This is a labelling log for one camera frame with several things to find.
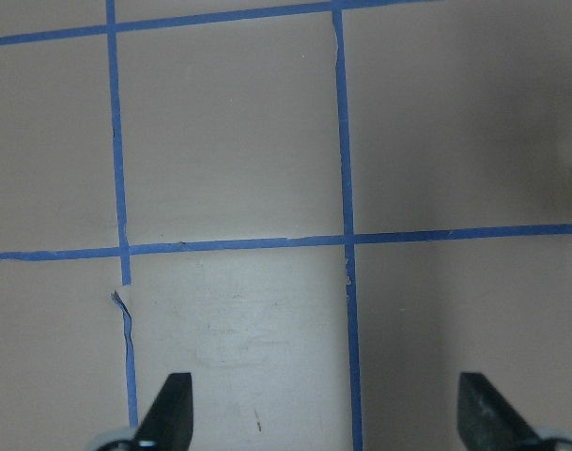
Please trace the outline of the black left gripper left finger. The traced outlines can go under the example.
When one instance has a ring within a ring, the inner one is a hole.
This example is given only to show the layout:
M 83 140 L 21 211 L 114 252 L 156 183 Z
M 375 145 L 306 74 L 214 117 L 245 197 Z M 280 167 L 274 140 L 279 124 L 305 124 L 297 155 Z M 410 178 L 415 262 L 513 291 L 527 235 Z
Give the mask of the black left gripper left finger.
M 172 373 L 131 439 L 131 450 L 187 451 L 192 439 L 192 375 Z

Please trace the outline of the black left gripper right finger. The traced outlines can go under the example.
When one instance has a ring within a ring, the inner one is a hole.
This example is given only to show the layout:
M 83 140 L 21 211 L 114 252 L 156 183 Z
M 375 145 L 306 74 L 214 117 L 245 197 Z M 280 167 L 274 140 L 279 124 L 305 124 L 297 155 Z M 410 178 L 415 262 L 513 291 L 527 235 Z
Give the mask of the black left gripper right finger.
M 456 428 L 466 450 L 524 450 L 540 437 L 489 379 L 479 372 L 461 372 L 456 399 Z

